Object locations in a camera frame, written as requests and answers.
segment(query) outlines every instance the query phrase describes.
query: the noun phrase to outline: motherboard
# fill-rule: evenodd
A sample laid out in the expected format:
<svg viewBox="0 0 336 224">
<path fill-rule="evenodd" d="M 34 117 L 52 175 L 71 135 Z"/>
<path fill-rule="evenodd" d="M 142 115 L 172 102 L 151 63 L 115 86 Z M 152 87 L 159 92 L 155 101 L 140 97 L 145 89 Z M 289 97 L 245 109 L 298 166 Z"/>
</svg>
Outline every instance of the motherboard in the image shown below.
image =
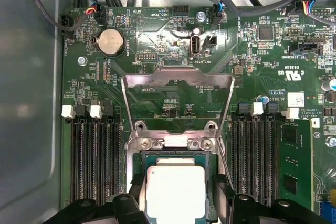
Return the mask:
<svg viewBox="0 0 336 224">
<path fill-rule="evenodd" d="M 312 11 L 335 18 L 334 8 Z M 82 13 L 73 9 L 63 19 Z M 288 198 L 317 213 L 330 202 L 335 27 L 287 8 L 239 18 L 217 6 L 132 7 L 91 14 L 64 36 L 62 207 L 79 198 L 104 204 L 127 191 L 125 144 L 134 125 L 122 78 L 181 66 L 234 78 L 222 139 L 237 192 L 266 206 Z M 188 84 L 172 75 L 163 87 L 129 89 L 135 120 L 176 134 L 218 122 L 221 89 Z"/>
</svg>

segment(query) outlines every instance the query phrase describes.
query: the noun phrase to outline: green circuit board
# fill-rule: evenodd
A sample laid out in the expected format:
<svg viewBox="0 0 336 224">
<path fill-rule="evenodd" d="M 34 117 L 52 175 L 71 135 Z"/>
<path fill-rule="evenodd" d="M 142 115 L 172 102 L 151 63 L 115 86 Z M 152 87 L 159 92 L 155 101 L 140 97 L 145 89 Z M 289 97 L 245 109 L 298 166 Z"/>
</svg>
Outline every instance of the green circuit board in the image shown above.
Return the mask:
<svg viewBox="0 0 336 224">
<path fill-rule="evenodd" d="M 212 7 L 190 7 L 188 15 L 175 16 L 172 7 L 107 9 L 108 28 L 120 31 L 126 40 L 125 51 L 115 58 L 103 55 L 93 45 L 92 38 L 101 28 L 90 17 L 75 31 L 75 39 L 64 41 L 63 105 L 114 106 L 120 150 L 115 185 L 116 192 L 125 192 L 123 146 L 130 135 L 130 125 L 121 77 L 128 73 L 150 74 L 168 65 L 194 66 L 207 74 L 232 74 L 235 88 L 223 129 L 228 150 L 232 114 L 238 103 L 250 107 L 257 97 L 266 96 L 277 104 L 278 112 L 299 108 L 300 119 L 283 119 L 275 136 L 279 146 L 278 196 L 319 212 L 319 202 L 328 200 L 330 190 L 336 187 L 336 148 L 325 144 L 327 137 L 336 135 L 336 122 L 334 115 L 323 113 L 334 103 L 328 102 L 321 89 L 322 82 L 336 73 L 335 27 L 318 24 L 303 15 L 289 16 L 285 9 L 253 18 L 238 18 L 223 10 L 220 24 L 212 25 L 211 10 Z M 74 9 L 69 15 L 76 19 L 82 12 Z M 206 21 L 197 21 L 198 12 L 206 14 Z M 334 8 L 313 12 L 334 18 Z M 201 44 L 216 37 L 216 45 L 211 49 L 201 46 L 200 53 L 191 59 L 189 36 L 194 28 L 201 30 Z M 318 44 L 318 50 L 290 51 L 306 42 Z M 79 57 L 86 57 L 85 66 L 78 64 Z M 214 86 L 188 87 L 173 77 L 166 87 L 137 87 L 130 94 L 136 120 L 145 121 L 149 129 L 174 133 L 202 129 L 207 121 L 217 121 L 224 102 L 221 91 Z M 294 143 L 285 141 L 284 129 L 288 126 L 295 128 Z M 68 123 L 63 128 L 64 204 L 71 191 L 71 129 Z M 232 164 L 230 157 L 229 154 L 228 162 Z"/>
</svg>

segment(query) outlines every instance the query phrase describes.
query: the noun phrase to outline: ram slot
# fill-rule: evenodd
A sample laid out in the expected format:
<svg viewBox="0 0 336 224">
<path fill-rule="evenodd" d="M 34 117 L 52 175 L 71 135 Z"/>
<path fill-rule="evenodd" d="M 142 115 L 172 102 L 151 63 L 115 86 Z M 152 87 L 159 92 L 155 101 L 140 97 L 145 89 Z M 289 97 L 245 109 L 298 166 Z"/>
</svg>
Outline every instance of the ram slot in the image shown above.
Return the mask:
<svg viewBox="0 0 336 224">
<path fill-rule="evenodd" d="M 264 121 L 258 122 L 259 132 L 259 202 L 265 204 L 265 141 Z"/>
<path fill-rule="evenodd" d="M 259 197 L 259 162 L 260 162 L 260 156 L 259 156 L 259 119 L 253 118 L 253 126 L 252 126 L 252 195 L 254 198 L 258 199 Z"/>
<path fill-rule="evenodd" d="M 246 122 L 246 163 L 245 163 L 245 174 L 246 174 L 246 192 L 247 194 L 251 195 L 251 128 L 252 128 L 252 122 L 247 121 Z"/>
<path fill-rule="evenodd" d="M 238 148 L 238 132 L 239 132 L 239 124 L 237 121 L 233 122 L 233 139 L 232 139 L 232 177 L 233 177 L 233 184 L 234 189 L 238 191 L 238 182 L 239 182 L 239 148 Z"/>
<path fill-rule="evenodd" d="M 278 130 L 279 124 L 272 121 L 272 201 L 279 198 L 279 144 L 280 144 L 280 131 Z"/>
<path fill-rule="evenodd" d="M 100 205 L 100 171 L 101 171 L 101 160 L 100 160 L 100 123 L 96 122 L 93 125 L 93 199 Z"/>
<path fill-rule="evenodd" d="M 94 161 L 94 124 L 93 123 L 88 123 L 88 184 L 87 184 L 87 195 L 89 199 L 94 198 L 94 193 L 93 193 L 93 186 L 94 186 L 94 171 L 95 171 L 95 161 Z"/>
<path fill-rule="evenodd" d="M 80 198 L 88 198 L 88 124 L 80 126 Z"/>
<path fill-rule="evenodd" d="M 239 122 L 239 192 L 246 193 L 246 174 L 245 174 L 245 164 L 246 164 L 246 155 L 245 155 L 245 122 L 244 119 Z"/>
<path fill-rule="evenodd" d="M 71 125 L 71 181 L 70 181 L 70 202 L 79 199 L 79 180 L 80 180 L 80 123 Z"/>
<path fill-rule="evenodd" d="M 105 204 L 106 200 L 106 192 L 105 192 L 105 177 L 106 177 L 106 124 L 101 123 L 100 124 L 100 131 L 101 131 L 101 142 L 100 142 L 100 164 L 101 164 L 101 170 L 100 170 L 100 205 Z"/>
<path fill-rule="evenodd" d="M 106 123 L 106 170 L 105 170 L 105 200 L 112 195 L 112 143 L 113 143 L 113 123 L 108 119 Z"/>
<path fill-rule="evenodd" d="M 119 132 L 119 124 L 116 123 L 114 126 L 114 136 L 113 136 L 113 194 L 119 193 L 120 188 L 120 151 L 121 151 L 121 143 L 120 143 L 120 132 Z"/>
<path fill-rule="evenodd" d="M 272 124 L 267 119 L 265 122 L 265 205 L 270 207 L 272 199 Z"/>
</svg>

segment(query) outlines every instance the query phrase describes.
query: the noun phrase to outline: capacitor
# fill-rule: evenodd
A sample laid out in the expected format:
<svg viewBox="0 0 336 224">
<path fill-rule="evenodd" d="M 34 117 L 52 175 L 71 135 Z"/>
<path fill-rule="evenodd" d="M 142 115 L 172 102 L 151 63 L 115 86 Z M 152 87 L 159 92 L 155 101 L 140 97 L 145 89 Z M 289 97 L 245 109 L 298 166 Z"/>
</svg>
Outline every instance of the capacitor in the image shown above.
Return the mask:
<svg viewBox="0 0 336 224">
<path fill-rule="evenodd" d="M 256 102 L 262 102 L 263 105 L 266 105 L 267 103 L 269 103 L 269 98 L 263 95 L 259 95 L 256 99 Z"/>
<path fill-rule="evenodd" d="M 97 37 L 93 38 L 92 42 L 107 57 L 117 57 L 126 48 L 124 36 L 113 28 L 102 31 Z"/>
<path fill-rule="evenodd" d="M 324 91 L 336 90 L 336 79 L 325 80 L 322 82 L 321 88 Z"/>
</svg>

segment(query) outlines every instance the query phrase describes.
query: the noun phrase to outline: white connector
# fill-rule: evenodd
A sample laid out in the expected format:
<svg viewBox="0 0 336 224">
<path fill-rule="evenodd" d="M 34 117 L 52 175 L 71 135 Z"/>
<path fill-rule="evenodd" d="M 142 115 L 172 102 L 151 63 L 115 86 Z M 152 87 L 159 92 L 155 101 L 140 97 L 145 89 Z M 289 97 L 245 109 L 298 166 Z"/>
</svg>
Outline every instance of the white connector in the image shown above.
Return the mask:
<svg viewBox="0 0 336 224">
<path fill-rule="evenodd" d="M 286 111 L 282 111 L 281 115 L 287 119 L 299 119 L 299 108 L 287 108 Z"/>
<path fill-rule="evenodd" d="M 62 117 L 63 118 L 71 118 L 74 119 L 75 118 L 75 110 L 73 109 L 72 105 L 63 105 L 62 106 Z"/>
<path fill-rule="evenodd" d="M 251 115 L 262 115 L 264 113 L 264 105 L 262 102 L 254 102 L 251 108 Z"/>
<path fill-rule="evenodd" d="M 91 105 L 90 107 L 90 117 L 101 118 L 103 113 L 101 112 L 101 107 L 99 105 Z"/>
</svg>

